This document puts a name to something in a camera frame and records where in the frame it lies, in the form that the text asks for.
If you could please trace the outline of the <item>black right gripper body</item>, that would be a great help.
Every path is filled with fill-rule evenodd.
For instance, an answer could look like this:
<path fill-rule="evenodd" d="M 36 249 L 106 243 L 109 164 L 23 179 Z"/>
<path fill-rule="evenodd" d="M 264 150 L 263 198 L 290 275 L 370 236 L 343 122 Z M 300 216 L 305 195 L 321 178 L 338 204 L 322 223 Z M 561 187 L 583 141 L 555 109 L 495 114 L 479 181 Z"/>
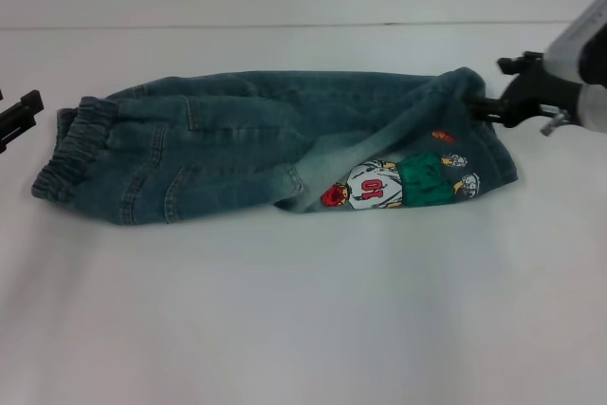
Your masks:
<path fill-rule="evenodd" d="M 549 74 L 543 66 L 541 53 L 526 51 L 520 56 L 523 71 L 501 95 L 508 105 L 508 121 L 501 121 L 513 128 L 525 120 L 544 116 L 550 118 L 550 128 L 570 124 L 581 126 L 578 114 L 582 85 L 571 83 Z"/>

